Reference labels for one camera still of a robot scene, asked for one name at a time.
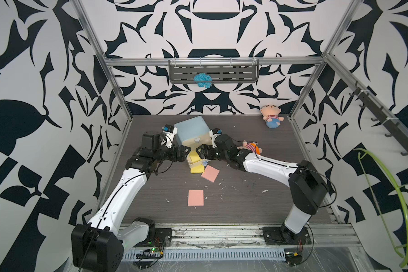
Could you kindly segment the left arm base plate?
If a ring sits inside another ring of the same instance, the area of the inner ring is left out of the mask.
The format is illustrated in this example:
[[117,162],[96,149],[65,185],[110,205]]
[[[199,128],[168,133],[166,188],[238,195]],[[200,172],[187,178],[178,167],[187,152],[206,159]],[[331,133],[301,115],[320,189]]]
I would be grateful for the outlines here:
[[171,244],[173,229],[159,228],[151,230],[147,239],[135,245],[136,248],[142,247],[167,247]]

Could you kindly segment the pale blue drawer box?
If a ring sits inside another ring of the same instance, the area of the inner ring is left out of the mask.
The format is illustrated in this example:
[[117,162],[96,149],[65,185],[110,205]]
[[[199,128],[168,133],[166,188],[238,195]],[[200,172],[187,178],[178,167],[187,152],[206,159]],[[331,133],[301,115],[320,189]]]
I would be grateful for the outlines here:
[[[177,128],[175,138],[179,145],[188,146],[195,151],[196,148],[202,144],[211,144],[211,138],[209,135],[209,131],[211,129],[208,127],[202,116],[197,116],[189,120],[178,122],[174,124],[174,127]],[[208,161],[209,160],[201,159],[200,162],[191,164],[188,162],[187,157],[189,168],[202,165],[203,162]]]

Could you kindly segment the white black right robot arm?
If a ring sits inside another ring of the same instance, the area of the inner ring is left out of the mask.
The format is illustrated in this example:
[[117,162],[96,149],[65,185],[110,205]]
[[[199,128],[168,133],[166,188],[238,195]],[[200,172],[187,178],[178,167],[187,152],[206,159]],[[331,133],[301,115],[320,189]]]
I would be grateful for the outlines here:
[[317,213],[329,189],[311,162],[283,162],[260,155],[249,142],[239,147],[219,129],[209,132],[211,144],[196,148],[201,159],[223,160],[236,170],[255,173],[279,181],[290,189],[293,205],[281,227],[285,235],[298,235]]

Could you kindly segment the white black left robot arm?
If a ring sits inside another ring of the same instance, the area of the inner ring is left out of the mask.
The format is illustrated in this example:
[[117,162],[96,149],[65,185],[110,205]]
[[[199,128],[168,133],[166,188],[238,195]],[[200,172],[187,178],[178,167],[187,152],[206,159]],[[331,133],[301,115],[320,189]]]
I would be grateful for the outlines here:
[[125,252],[138,244],[152,245],[155,223],[137,218],[129,227],[120,225],[138,192],[165,161],[184,162],[191,149],[176,146],[177,128],[163,127],[161,133],[147,132],[141,146],[127,161],[122,176],[104,205],[86,224],[71,233],[73,265],[91,272],[115,272]]

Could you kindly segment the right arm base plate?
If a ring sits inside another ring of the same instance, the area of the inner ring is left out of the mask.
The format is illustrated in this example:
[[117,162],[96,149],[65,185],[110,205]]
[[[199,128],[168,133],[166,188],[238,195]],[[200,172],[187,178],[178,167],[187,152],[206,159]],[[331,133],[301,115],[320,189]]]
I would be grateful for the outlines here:
[[299,233],[290,231],[285,225],[263,227],[262,231],[266,245],[308,245],[312,243],[307,226],[304,226]]

